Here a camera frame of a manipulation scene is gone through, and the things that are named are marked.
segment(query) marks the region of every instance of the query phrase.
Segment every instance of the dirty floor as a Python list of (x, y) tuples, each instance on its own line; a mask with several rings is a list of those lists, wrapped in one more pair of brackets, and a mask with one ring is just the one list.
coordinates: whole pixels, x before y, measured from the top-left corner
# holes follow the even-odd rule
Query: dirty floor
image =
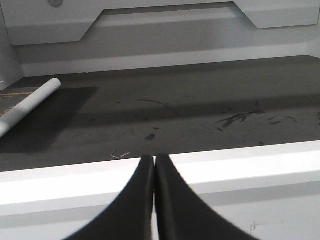
[(320, 140), (319, 76), (298, 56), (24, 78), (62, 87), (0, 139), (0, 172)]

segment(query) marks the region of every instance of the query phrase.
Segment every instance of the small wire scrap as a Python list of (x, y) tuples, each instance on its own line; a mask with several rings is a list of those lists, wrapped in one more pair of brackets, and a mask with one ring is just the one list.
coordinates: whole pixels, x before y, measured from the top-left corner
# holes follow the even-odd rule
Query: small wire scrap
[(130, 154), (132, 154), (132, 153), (131, 153), (131, 152), (127, 152), (127, 153), (125, 153), (125, 154), (122, 154), (120, 157), (123, 158), (123, 157), (125, 157), (125, 156), (130, 155)]
[(115, 158), (115, 159), (120, 159), (120, 157), (115, 156), (114, 154), (116, 153), (117, 149), (115, 149), (111, 154), (110, 157)]

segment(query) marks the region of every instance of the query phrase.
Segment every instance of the black object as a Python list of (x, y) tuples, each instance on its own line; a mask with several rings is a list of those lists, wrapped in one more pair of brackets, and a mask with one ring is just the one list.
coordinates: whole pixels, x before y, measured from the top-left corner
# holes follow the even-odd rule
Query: black object
[(66, 240), (151, 240), (154, 170), (153, 158), (143, 156), (131, 180), (109, 207)]
[(155, 209), (161, 240), (255, 239), (207, 206), (186, 184), (168, 155), (156, 157), (155, 177)]

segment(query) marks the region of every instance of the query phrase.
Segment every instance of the white pipe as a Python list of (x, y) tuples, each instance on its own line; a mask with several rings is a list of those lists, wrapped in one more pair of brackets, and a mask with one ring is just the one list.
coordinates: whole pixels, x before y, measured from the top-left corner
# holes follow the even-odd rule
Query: white pipe
[(39, 89), (29, 95), (22, 102), (17, 104), (5, 115), (0, 117), (0, 138), (12, 129), (25, 116), (31, 113), (39, 104), (47, 99), (51, 94), (58, 90), (61, 82), (57, 78), (52, 78)]

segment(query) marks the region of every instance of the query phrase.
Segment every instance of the floor stain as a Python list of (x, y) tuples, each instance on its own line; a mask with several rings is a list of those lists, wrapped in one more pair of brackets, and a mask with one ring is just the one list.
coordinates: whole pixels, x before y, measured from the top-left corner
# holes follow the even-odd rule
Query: floor stain
[(282, 123), (282, 121), (273, 121), (273, 122), (270, 122), (269, 125), (277, 125), (280, 123)]
[(216, 127), (215, 129), (217, 129), (219, 132), (224, 132), (220, 127)]
[(207, 134), (214, 134), (214, 131), (209, 127), (204, 127), (203, 131)]
[(271, 121), (271, 120), (273, 120), (273, 119), (275, 119), (276, 117), (274, 116), (274, 117), (271, 117), (271, 118), (269, 118), (269, 119), (267, 119), (267, 121)]
[(254, 110), (254, 111), (251, 111), (251, 112), (239, 113), (239, 114), (236, 114), (234, 116), (231, 116), (231, 117), (222, 119), (220, 121), (217, 121), (217, 122), (213, 123), (212, 125), (225, 122), (222, 127), (226, 128), (226, 127), (229, 127), (230, 125), (232, 125), (234, 122), (236, 122), (238, 120), (241, 120), (241, 122), (243, 123), (247, 119), (247, 117), (252, 115), (252, 114), (265, 114), (265, 112), (261, 111), (261, 110)]
[(149, 103), (155, 103), (155, 104), (159, 104), (159, 105), (162, 105), (164, 106), (165, 108), (167, 109), (170, 109), (172, 112), (174, 112), (175, 114), (178, 114), (178, 112), (176, 110), (174, 110), (172, 107), (168, 106), (169, 103), (167, 104), (164, 104), (162, 102), (159, 102), (159, 101), (155, 101), (155, 100), (148, 100), (148, 99), (138, 99), (137, 101), (140, 101), (140, 102), (149, 102)]
[(151, 133), (149, 136), (145, 138), (146, 141), (152, 141), (156, 138), (156, 135), (154, 133)]

